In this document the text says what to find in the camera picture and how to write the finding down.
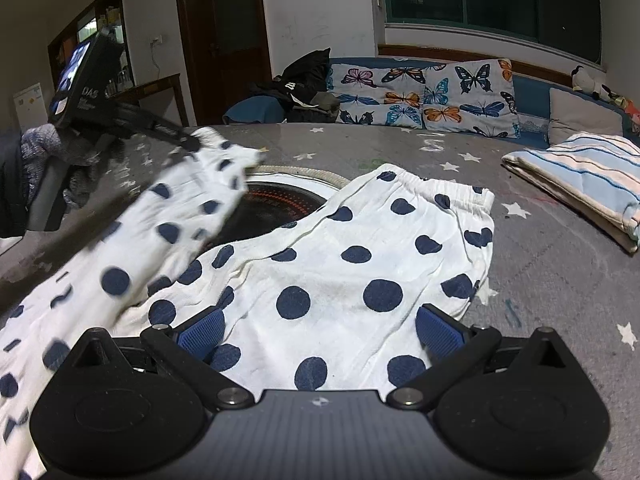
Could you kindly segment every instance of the black jacket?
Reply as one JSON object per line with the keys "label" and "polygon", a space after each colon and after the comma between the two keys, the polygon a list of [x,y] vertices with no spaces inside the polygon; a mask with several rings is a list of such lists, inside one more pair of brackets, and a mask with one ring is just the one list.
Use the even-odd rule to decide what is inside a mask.
{"label": "black jacket", "polygon": [[23,236],[27,199],[20,134],[0,136],[0,238]]}

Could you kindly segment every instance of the cushion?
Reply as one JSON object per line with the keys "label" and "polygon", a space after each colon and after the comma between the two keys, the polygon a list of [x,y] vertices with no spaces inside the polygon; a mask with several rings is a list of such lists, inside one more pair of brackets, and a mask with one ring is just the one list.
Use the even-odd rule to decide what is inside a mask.
{"label": "cushion", "polygon": [[421,128],[427,70],[334,64],[328,87],[340,99],[337,122]]}
{"label": "cushion", "polygon": [[508,59],[451,63],[425,72],[422,117],[428,130],[520,135]]}
{"label": "cushion", "polygon": [[549,143],[559,144],[578,132],[622,135],[622,117],[612,110],[556,88],[549,90]]}
{"label": "cushion", "polygon": [[222,116],[225,124],[273,124],[284,120],[284,110],[275,97],[256,95],[233,105]]}

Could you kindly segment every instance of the orange butterfly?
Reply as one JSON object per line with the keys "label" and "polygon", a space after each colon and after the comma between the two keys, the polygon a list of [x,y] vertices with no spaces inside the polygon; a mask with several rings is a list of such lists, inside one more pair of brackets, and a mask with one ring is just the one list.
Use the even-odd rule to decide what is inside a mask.
{"label": "orange butterfly", "polygon": [[504,80],[511,81],[511,76],[513,76],[511,62],[508,59],[499,59],[498,63],[500,64],[500,68],[502,69],[502,77],[504,78]]}
{"label": "orange butterfly", "polygon": [[415,92],[411,92],[407,97],[404,97],[404,93],[399,96],[395,92],[385,92],[385,105],[395,103],[407,103],[414,108],[420,108],[420,96]]}
{"label": "orange butterfly", "polygon": [[457,106],[447,106],[446,108],[442,108],[438,110],[437,108],[427,108],[423,114],[427,117],[428,121],[439,121],[444,120],[447,121],[451,119],[452,121],[456,121],[457,123],[462,122],[462,116],[460,115],[460,108]]}

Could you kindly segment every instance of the handheld device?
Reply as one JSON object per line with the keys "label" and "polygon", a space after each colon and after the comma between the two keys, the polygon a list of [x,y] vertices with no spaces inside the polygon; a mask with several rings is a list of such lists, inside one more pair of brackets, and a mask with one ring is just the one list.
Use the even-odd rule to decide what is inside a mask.
{"label": "handheld device", "polygon": [[[200,141],[182,127],[107,97],[107,85],[120,70],[123,50],[124,46],[110,36],[108,28],[78,44],[60,76],[49,106],[49,122],[89,139],[99,152],[115,137],[129,139],[136,133],[196,152]],[[53,157],[47,161],[40,188],[29,208],[28,230],[55,231],[60,227],[66,212],[62,192],[69,177],[68,164]]]}
{"label": "handheld device", "polygon": [[391,391],[267,390],[259,402],[207,360],[210,307],[140,337],[87,330],[36,403],[48,480],[596,479],[609,414],[561,337],[468,329],[418,311],[437,361]]}

